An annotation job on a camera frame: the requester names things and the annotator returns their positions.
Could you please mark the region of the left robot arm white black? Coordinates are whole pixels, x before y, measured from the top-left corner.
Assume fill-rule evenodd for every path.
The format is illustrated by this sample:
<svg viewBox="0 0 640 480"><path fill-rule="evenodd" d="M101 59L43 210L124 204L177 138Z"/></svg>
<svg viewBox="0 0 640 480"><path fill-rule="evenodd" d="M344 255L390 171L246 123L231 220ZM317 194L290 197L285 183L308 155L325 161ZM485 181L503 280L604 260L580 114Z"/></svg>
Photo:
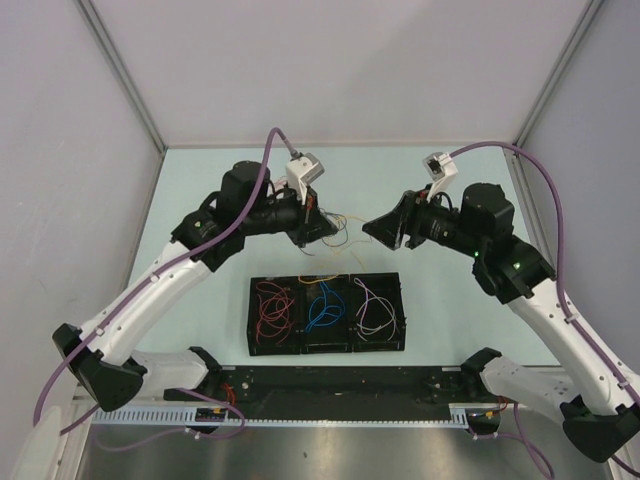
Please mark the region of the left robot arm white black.
<svg viewBox="0 0 640 480"><path fill-rule="evenodd" d="M285 233L304 247L336 233L311 187L323 172L311 154L300 155L287 163L285 185L270 193L268 168L236 163L220 189L173 230L136 285L83 325L63 324L54 332L69 370L101 410L115 411L138 395L179 400L190 391L207 400L219 392L221 367L204 348L148 354L136 347L174 303L239 253L247 237Z"/></svg>

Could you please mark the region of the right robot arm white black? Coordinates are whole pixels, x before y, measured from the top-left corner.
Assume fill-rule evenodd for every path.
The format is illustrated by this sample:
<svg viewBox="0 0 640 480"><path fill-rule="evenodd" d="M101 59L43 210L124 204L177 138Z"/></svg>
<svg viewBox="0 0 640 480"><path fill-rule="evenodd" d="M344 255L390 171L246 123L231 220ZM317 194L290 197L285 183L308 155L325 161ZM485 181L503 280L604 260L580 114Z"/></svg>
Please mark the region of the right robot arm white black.
<svg viewBox="0 0 640 480"><path fill-rule="evenodd" d="M559 361L568 378L555 380L484 348L462 365L463 393L473 401L491 394L524 404L562 427L587 458L610 460L639 432L639 402L629 387L638 375L605 348L580 314L566 314L558 276L531 244L513 233L514 205L496 184L475 183L460 208L448 208L429 189L406 191L387 214L363 231L391 250L427 240L473 260L481 289L519 316Z"/></svg>

